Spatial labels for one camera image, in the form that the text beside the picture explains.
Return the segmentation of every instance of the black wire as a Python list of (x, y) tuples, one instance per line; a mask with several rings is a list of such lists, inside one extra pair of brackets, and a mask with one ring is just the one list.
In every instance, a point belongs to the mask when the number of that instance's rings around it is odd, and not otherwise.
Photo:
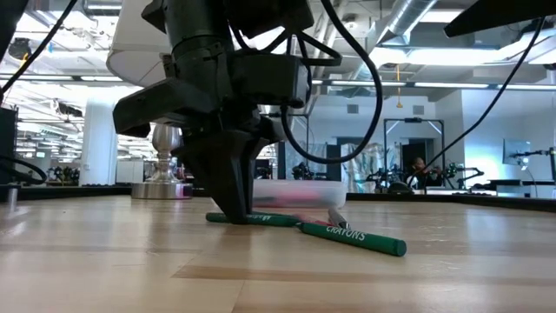
[(379, 71), (376, 69), (376, 65), (374, 65), (373, 61), (368, 57), (368, 53), (361, 47), (361, 45), (355, 40), (355, 38), (349, 33), (349, 31), (344, 27), (343, 23), (341, 22), (340, 18), (336, 14), (334, 10), (334, 6), (330, 3), (329, 0), (321, 0), (322, 6), (324, 10), (327, 12), (328, 16), (330, 17), (330, 21), (334, 25), (334, 27), (338, 30), (338, 32), (346, 39), (346, 42), (357, 52), (359, 57), (363, 59), (365, 65), (371, 71), (371, 75), (374, 80), (374, 86), (376, 88), (376, 107), (374, 108), (374, 115), (367, 133), (363, 137), (363, 140), (355, 148), (355, 150), (346, 155), (341, 157), (333, 157), (333, 158), (324, 158), (318, 156), (312, 156), (307, 153), (303, 148), (295, 141), (294, 135), (292, 134), (291, 129), (288, 126), (288, 106), (281, 107), (281, 124), (284, 129), (284, 133), (286, 138), (289, 140), (289, 143), (294, 147), (295, 151), (299, 153), (302, 157), (307, 158), (307, 160), (320, 163), (320, 164), (335, 164), (335, 163), (344, 163), (347, 162), (355, 157), (357, 157), (367, 146), (368, 142), (371, 140), (371, 137), (376, 130), (376, 126), (379, 124), (379, 120), (381, 118), (382, 112), (382, 82), (381, 76), (379, 75)]
[(304, 57), (303, 58), (303, 63), (306, 65), (311, 65), (311, 66), (340, 66), (341, 65), (341, 59), (342, 56), (341, 54), (328, 47), (326, 44), (323, 44), (321, 42), (319, 42), (318, 40), (314, 39), (313, 37), (307, 35), (304, 32), (299, 32), (296, 33), (296, 35), (298, 36), (298, 39), (301, 41), (305, 41), (306, 43), (311, 44), (312, 46), (314, 46), (316, 49), (328, 54), (329, 56), (331, 56), (332, 58), (308, 58), (308, 57)]
[(288, 34), (288, 32), (284, 30), (282, 33), (280, 33), (280, 35), (278, 35), (275, 40), (272, 41), (272, 43), (269, 43), (268, 46), (261, 49), (261, 51), (268, 53), (272, 52), (274, 49), (278, 48), (278, 46), (283, 43), (284, 40), (287, 40), (289, 36), (290, 35)]
[(60, 16), (58, 21), (54, 24), (54, 26), (52, 26), (52, 30), (50, 30), (48, 35), (46, 35), (46, 37), (41, 42), (41, 44), (38, 45), (38, 48), (36, 48), (35, 52), (33, 52), (33, 54), (31, 54), (31, 56), (27, 59), (27, 61), (19, 68), (19, 70), (17, 70), (16, 74), (14, 74), (8, 80), (8, 82), (2, 87), (3, 93), (6, 93), (6, 91), (8, 91), (8, 89), (16, 82), (16, 80), (21, 75), (23, 75), (23, 73), (25, 73), (25, 71), (31, 66), (31, 64), (41, 55), (41, 53), (46, 48), (46, 46), (49, 44), (50, 40), (52, 40), (52, 38), (54, 37), (54, 35), (58, 31), (58, 29), (60, 29), (60, 27), (62, 27), (63, 21), (66, 19), (66, 17), (68, 17), (68, 15), (70, 14), (71, 10), (76, 5), (76, 3), (77, 3), (77, 0), (70, 0), (69, 1), (68, 6), (66, 7), (66, 9), (63, 11), (62, 15)]
[(533, 184), (535, 185), (535, 197), (539, 197), (539, 189), (537, 188), (537, 182), (535, 182), (535, 177), (533, 176), (533, 173), (529, 170), (529, 168), (526, 168), (527, 173), (529, 173), (529, 176), (531, 177), (531, 180), (533, 181)]
[(292, 54), (292, 43), (293, 43), (294, 39), (292, 38), (291, 35), (289, 35), (287, 43), (286, 43), (286, 55), (291, 55)]
[(242, 34), (240, 33), (240, 31), (234, 26), (234, 25), (229, 25), (229, 28), (232, 30), (232, 33), (234, 34), (235, 40), (237, 40), (237, 43), (240, 44), (240, 47), (242, 47), (242, 49), (244, 50), (251, 50), (251, 47), (249, 47), (246, 43), (245, 40), (243, 40)]
[(439, 157), (442, 157), (442, 155), (445, 154), (446, 151), (448, 151), (450, 148), (452, 148), (457, 142), (459, 142), (459, 140), (463, 139), (470, 132), (475, 130), (477, 128), (477, 126), (479, 126), (479, 124), (487, 117), (488, 113), (490, 113), (490, 111), (493, 109), (494, 105), (498, 102), (498, 100), (500, 99), (500, 97), (502, 96), (504, 91), (506, 90), (507, 85), (512, 81), (513, 77), (515, 76), (515, 73), (517, 73), (518, 69), (523, 64), (523, 62), (527, 58), (527, 55), (529, 54), (529, 52), (531, 51), (531, 49), (535, 45), (535, 41), (539, 37), (540, 31), (542, 30), (542, 26), (544, 25), (544, 23), (545, 23), (545, 18), (544, 17), (542, 17), (538, 20), (537, 29), (535, 30), (533, 38), (531, 38), (531, 42), (529, 43), (527, 48), (523, 51), (523, 55), (521, 56), (520, 60), (517, 62), (517, 64), (515, 64), (515, 66), (513, 67), (512, 72), (510, 73), (510, 75), (507, 77), (506, 81), (504, 82), (504, 84), (500, 88), (500, 91), (498, 91), (498, 94), (496, 94), (496, 97), (494, 97), (493, 101), (490, 103), (490, 105), (488, 105), (488, 107), (486, 108), (483, 115), (481, 117), (479, 117), (477, 122), (475, 122), (475, 124), (473, 124), (468, 130), (464, 131), (463, 134), (461, 134), (459, 137), (455, 138), (455, 140), (452, 141), (446, 148), (444, 148), (439, 154), (437, 154), (435, 157), (433, 157), (433, 159), (423, 169), (416, 171), (411, 176), (411, 179), (409, 180), (410, 182), (413, 179), (413, 177), (415, 177), (415, 175), (421, 173), (424, 169), (431, 166), (434, 163), (434, 161), (438, 160)]
[(29, 174), (22, 173), (18, 170), (14, 170), (11, 166), (4, 165), (4, 163), (0, 162), (0, 170), (2, 170), (5, 173), (8, 173), (8, 175), (10, 175), (10, 176), (15, 177), (20, 182), (26, 182), (28, 184), (43, 184), (44, 182), (46, 182), (47, 177), (46, 177), (46, 174), (43, 172), (43, 170), (39, 169), (38, 167), (36, 167), (35, 165), (33, 165), (31, 163), (27, 163), (25, 161), (18, 160), (14, 157), (2, 156), (2, 155), (0, 155), (0, 160), (5, 160), (5, 161), (8, 161), (10, 163), (21, 164), (25, 167), (28, 167), (28, 168), (34, 170), (41, 177), (41, 179), (35, 179)]

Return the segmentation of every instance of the crayon tip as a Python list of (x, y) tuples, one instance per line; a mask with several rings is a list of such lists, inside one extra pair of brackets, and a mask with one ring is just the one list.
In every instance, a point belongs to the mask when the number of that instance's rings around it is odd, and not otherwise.
[(404, 256), (407, 252), (406, 242), (403, 240), (398, 240), (395, 243), (396, 256)]

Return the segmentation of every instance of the green crayon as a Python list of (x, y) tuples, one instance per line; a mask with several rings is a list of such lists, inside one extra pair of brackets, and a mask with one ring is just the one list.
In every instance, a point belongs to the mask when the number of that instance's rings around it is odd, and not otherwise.
[[(228, 219), (223, 213), (207, 213), (205, 218), (209, 222), (229, 223)], [(270, 216), (270, 215), (247, 214), (247, 224), (251, 224), (251, 225), (292, 227), (295, 226), (298, 222), (299, 219), (292, 216)]]
[(386, 253), (391, 256), (404, 256), (407, 251), (406, 242), (399, 239), (313, 223), (298, 223), (297, 227), (305, 234)]
[(280, 213), (271, 213), (271, 212), (260, 212), (260, 211), (251, 211), (251, 214), (253, 215), (269, 215), (269, 216), (288, 216), (291, 217), (287, 214), (280, 214)]

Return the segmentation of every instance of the crayon label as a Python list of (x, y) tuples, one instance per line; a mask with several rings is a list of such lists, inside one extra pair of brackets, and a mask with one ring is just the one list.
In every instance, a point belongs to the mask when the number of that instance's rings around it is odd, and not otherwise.
[(271, 216), (265, 216), (265, 215), (249, 215), (248, 217), (253, 218), (253, 219), (262, 220), (264, 222), (266, 222), (266, 221), (268, 221), (272, 218)]
[(327, 227), (327, 232), (333, 233), (336, 235), (346, 236), (355, 240), (364, 241), (365, 240), (365, 233), (362, 233), (357, 230), (346, 230), (337, 227)]

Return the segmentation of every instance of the clear plastic container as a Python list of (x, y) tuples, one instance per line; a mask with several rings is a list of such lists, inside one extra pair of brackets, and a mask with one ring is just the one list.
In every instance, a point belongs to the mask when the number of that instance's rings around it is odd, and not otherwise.
[(341, 182), (255, 179), (253, 207), (339, 209), (347, 192)]

